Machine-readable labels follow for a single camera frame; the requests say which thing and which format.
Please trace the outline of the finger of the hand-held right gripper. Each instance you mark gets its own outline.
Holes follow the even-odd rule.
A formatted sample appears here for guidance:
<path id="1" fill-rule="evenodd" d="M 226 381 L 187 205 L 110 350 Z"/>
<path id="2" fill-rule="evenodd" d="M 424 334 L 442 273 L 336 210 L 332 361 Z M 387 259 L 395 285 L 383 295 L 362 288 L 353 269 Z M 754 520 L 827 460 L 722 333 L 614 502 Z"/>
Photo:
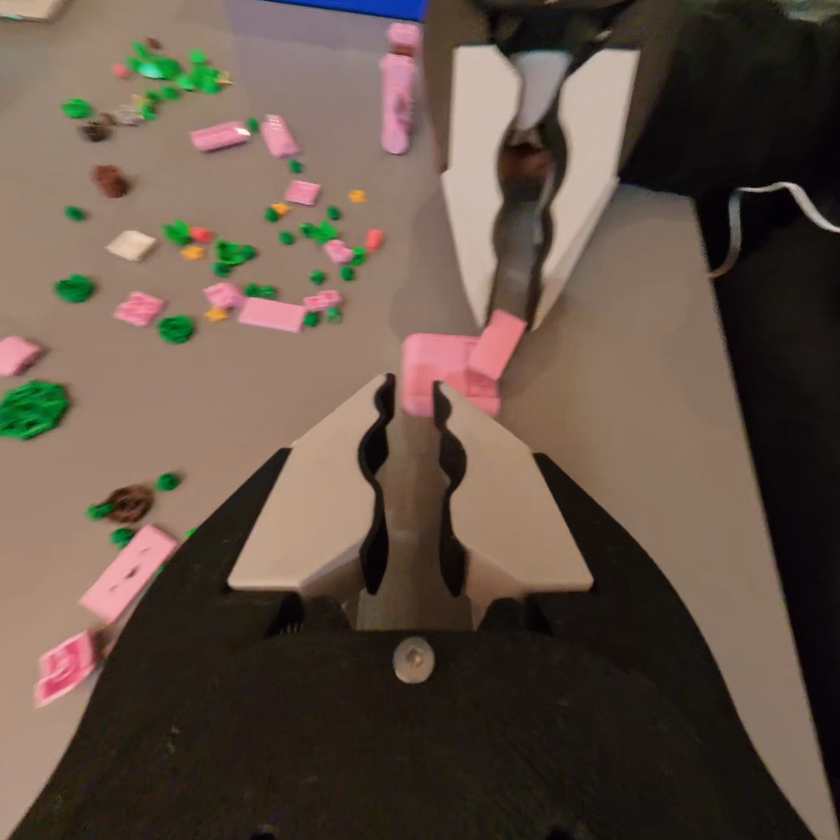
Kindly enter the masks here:
<path id="1" fill-rule="evenodd" d="M 558 117 L 566 162 L 550 206 L 552 239 L 532 330 L 560 299 L 613 198 L 640 56 L 635 49 L 600 50 L 563 82 Z"/>
<path id="2" fill-rule="evenodd" d="M 455 51 L 442 185 L 460 279 L 480 327 L 487 320 L 497 270 L 498 155 L 516 116 L 520 89 L 518 73 L 495 46 Z"/>

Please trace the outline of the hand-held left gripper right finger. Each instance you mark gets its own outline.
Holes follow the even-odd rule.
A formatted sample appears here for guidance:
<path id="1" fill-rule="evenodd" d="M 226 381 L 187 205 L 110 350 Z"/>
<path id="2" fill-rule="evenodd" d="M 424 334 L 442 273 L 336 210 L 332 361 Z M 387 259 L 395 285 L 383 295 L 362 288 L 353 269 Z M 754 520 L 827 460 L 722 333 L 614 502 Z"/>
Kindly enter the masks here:
<path id="1" fill-rule="evenodd" d="M 449 593 L 489 605 L 588 592 L 593 574 L 530 447 L 442 381 L 434 424 L 448 480 L 438 547 Z"/>

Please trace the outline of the pink plate with holes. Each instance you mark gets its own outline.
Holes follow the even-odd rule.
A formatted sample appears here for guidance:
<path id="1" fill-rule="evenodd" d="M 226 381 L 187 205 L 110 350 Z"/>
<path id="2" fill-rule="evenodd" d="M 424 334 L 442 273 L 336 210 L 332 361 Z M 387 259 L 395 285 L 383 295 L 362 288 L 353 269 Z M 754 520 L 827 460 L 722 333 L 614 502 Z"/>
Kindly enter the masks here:
<path id="1" fill-rule="evenodd" d="M 528 324 L 521 318 L 501 309 L 493 311 L 467 360 L 467 370 L 498 382 L 527 330 Z"/>

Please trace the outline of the pink square brick base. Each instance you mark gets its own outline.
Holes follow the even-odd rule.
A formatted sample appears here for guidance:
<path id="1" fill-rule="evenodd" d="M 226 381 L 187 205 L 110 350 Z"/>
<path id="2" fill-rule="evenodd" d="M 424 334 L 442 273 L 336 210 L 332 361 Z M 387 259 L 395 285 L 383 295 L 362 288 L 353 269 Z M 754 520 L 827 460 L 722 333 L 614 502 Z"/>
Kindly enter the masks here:
<path id="1" fill-rule="evenodd" d="M 478 338 L 414 333 L 402 346 L 401 405 L 410 417 L 433 417 L 434 384 L 444 382 L 478 408 L 496 417 L 501 408 L 495 381 L 473 372 L 469 358 Z"/>

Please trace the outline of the person's right forearm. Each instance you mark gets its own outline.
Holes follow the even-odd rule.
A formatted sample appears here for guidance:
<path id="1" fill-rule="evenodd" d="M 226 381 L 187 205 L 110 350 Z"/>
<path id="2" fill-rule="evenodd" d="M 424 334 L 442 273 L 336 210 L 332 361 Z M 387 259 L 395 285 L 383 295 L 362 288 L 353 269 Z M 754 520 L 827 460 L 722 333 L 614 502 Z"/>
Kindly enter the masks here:
<path id="1" fill-rule="evenodd" d="M 692 198 L 838 192 L 838 2 L 688 2 L 626 184 Z"/>

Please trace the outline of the pink and brown brick figure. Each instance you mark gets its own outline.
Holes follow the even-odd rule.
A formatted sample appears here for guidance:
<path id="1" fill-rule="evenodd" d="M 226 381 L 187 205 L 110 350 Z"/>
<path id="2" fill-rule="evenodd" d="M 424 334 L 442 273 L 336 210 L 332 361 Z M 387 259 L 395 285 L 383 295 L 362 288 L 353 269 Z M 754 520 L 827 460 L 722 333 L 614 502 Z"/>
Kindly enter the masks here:
<path id="1" fill-rule="evenodd" d="M 386 33 L 388 51 L 380 60 L 381 146 L 391 155 L 405 154 L 411 143 L 417 88 L 417 57 L 422 32 L 415 24 L 397 22 Z"/>

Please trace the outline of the dark brown round plate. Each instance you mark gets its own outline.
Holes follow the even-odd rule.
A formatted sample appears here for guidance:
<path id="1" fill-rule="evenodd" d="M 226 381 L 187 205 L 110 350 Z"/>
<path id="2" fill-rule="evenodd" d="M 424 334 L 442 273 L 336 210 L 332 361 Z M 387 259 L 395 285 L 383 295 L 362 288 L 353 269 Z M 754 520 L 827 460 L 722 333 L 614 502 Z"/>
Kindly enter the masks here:
<path id="1" fill-rule="evenodd" d="M 143 519 L 154 504 L 154 489 L 147 485 L 118 488 L 103 502 L 109 507 L 105 518 L 121 524 L 133 524 Z"/>

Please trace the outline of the pink half cylinder brick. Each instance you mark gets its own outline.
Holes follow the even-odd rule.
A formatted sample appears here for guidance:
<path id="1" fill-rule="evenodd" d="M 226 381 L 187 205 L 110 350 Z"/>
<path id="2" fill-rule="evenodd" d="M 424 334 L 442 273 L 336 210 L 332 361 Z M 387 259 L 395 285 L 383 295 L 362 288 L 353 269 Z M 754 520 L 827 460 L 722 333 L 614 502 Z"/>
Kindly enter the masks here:
<path id="1" fill-rule="evenodd" d="M 301 153 L 301 147 L 281 116 L 267 114 L 259 131 L 272 157 L 278 160 L 289 159 Z"/>

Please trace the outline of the pink stepped studded plate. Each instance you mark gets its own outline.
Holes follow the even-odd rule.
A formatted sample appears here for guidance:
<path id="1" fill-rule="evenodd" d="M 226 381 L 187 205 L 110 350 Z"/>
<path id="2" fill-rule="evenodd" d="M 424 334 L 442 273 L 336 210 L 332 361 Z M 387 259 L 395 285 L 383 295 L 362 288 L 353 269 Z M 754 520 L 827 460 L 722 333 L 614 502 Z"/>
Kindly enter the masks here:
<path id="1" fill-rule="evenodd" d="M 133 291 L 114 310 L 112 316 L 134 327 L 149 327 L 166 308 L 166 301 L 151 294 Z"/>

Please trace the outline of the person's black clothing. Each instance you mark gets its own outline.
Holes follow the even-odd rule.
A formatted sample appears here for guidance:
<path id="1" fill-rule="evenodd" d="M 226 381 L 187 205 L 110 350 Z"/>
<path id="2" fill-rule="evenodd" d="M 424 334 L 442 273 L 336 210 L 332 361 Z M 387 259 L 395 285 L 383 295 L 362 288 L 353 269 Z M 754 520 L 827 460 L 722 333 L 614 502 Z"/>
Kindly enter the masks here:
<path id="1" fill-rule="evenodd" d="M 786 191 L 740 195 L 714 279 L 829 790 L 839 782 L 838 234 Z"/>

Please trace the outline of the pink corner panel brick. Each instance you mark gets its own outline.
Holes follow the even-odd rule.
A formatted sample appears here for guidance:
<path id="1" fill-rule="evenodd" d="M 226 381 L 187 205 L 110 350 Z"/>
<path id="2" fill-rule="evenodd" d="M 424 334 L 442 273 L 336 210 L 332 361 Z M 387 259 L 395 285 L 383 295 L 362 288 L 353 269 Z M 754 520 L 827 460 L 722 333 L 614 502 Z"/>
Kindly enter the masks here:
<path id="1" fill-rule="evenodd" d="M 89 629 L 40 656 L 34 689 L 35 708 L 45 707 L 65 696 L 97 670 L 102 661 L 100 642 L 99 631 Z"/>

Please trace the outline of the green octagonal web piece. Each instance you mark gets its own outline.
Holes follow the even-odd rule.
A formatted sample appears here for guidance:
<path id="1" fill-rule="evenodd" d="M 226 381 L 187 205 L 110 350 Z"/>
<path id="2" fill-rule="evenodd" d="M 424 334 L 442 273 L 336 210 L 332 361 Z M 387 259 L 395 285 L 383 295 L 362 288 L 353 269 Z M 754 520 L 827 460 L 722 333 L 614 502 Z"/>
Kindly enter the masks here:
<path id="1" fill-rule="evenodd" d="M 70 410 L 65 386 L 30 381 L 7 391 L 1 401 L 1 437 L 29 440 L 45 434 L 64 420 Z"/>

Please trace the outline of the white square plate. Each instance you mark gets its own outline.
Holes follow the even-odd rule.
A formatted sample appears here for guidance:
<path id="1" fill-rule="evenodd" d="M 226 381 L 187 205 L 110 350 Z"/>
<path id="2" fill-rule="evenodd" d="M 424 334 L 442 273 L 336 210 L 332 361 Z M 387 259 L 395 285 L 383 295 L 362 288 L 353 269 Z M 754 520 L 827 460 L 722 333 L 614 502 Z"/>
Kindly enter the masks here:
<path id="1" fill-rule="evenodd" d="M 140 263 L 154 252 L 158 244 L 159 240 L 156 237 L 129 229 L 121 232 L 104 248 L 112 256 Z"/>

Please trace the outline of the pink curved slope tile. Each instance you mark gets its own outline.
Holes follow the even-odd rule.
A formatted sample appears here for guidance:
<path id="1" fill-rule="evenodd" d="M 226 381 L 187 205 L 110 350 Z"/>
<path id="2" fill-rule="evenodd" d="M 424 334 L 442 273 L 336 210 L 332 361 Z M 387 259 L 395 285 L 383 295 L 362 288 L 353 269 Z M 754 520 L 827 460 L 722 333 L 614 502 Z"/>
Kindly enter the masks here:
<path id="1" fill-rule="evenodd" d="M 45 354 L 38 344 L 14 335 L 3 338 L 0 347 L 2 377 L 21 375 Z"/>

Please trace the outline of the printed paper sheet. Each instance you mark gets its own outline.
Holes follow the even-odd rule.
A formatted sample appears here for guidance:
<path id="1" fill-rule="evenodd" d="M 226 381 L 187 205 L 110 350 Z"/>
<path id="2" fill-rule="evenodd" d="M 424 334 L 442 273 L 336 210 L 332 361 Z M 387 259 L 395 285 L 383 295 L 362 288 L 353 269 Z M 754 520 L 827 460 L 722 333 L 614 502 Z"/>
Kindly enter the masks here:
<path id="1" fill-rule="evenodd" d="M 1 1 L 1 19 L 46 23 L 55 18 L 68 1 Z"/>

